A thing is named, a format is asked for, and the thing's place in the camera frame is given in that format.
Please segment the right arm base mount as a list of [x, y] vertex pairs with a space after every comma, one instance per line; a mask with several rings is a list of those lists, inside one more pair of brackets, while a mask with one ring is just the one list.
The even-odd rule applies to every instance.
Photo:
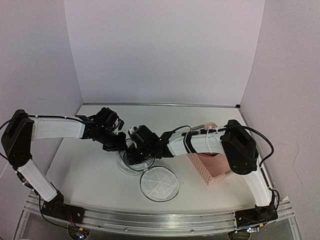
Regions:
[[279, 202], [272, 199], [267, 206], [255, 206], [254, 208], [237, 210], [234, 213], [235, 229], [242, 230], [251, 226], [259, 226], [278, 219]]

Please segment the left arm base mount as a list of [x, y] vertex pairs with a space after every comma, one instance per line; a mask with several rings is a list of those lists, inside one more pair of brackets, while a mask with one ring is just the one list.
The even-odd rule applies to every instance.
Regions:
[[82, 224], [85, 216], [85, 209], [80, 206], [66, 204], [64, 196], [59, 190], [56, 191], [57, 195], [50, 201], [43, 201], [39, 196], [39, 211], [41, 216], [45, 218], [51, 217], [58, 220], [67, 221], [72, 227], [77, 227], [77, 224]]

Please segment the pink perforated plastic basket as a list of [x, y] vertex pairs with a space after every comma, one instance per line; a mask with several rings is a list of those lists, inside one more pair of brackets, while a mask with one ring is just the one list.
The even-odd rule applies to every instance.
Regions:
[[187, 156], [208, 186], [217, 184], [232, 174], [224, 154], [208, 157], [199, 153], [188, 153]]

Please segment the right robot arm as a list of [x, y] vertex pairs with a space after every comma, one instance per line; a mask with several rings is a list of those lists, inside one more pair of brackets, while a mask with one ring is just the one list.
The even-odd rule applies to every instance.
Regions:
[[127, 147], [121, 155], [127, 167], [187, 154], [224, 155], [230, 170], [243, 176], [253, 194], [256, 207], [252, 209], [252, 218], [262, 222], [271, 214], [270, 204], [275, 194], [269, 187], [262, 165], [275, 149], [259, 131], [231, 119], [222, 127], [203, 125], [194, 129], [183, 125], [165, 131], [161, 136], [140, 125], [131, 127], [128, 136]]

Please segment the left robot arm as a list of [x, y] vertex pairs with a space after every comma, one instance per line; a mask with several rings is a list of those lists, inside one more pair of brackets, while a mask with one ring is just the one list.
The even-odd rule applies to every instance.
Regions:
[[30, 114], [18, 109], [1, 125], [4, 130], [1, 154], [12, 166], [24, 185], [49, 202], [48, 211], [57, 219], [67, 214], [67, 207], [58, 199], [58, 190], [47, 179], [35, 159], [35, 142], [47, 139], [92, 140], [107, 152], [126, 148], [125, 122], [110, 108], [103, 107], [96, 114], [48, 115]]

